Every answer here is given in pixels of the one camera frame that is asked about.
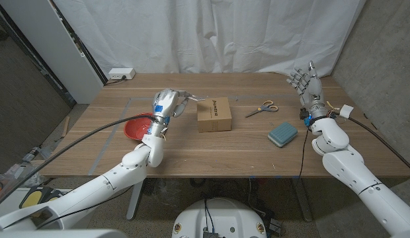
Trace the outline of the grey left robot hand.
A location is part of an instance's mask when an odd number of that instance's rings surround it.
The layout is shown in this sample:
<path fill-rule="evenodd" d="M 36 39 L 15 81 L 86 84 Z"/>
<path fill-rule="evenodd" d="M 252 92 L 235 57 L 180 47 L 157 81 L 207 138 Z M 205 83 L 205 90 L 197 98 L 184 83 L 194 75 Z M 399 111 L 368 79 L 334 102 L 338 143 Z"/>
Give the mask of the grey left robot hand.
<path fill-rule="evenodd" d="M 180 116 L 192 95 L 186 91 L 164 89 L 155 95 L 152 103 L 153 117 L 148 135 L 157 136 L 168 126 L 170 117 Z"/>

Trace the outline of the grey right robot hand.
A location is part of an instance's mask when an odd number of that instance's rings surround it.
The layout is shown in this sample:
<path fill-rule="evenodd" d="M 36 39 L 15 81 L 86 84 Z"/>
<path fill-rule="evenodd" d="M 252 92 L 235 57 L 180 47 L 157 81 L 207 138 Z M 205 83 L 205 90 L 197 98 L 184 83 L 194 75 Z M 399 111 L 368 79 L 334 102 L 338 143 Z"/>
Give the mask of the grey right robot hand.
<path fill-rule="evenodd" d="M 312 118 L 327 115 L 323 87 L 312 61 L 309 61 L 307 70 L 295 67 L 286 81 L 296 90 L 302 107 L 309 112 Z"/>

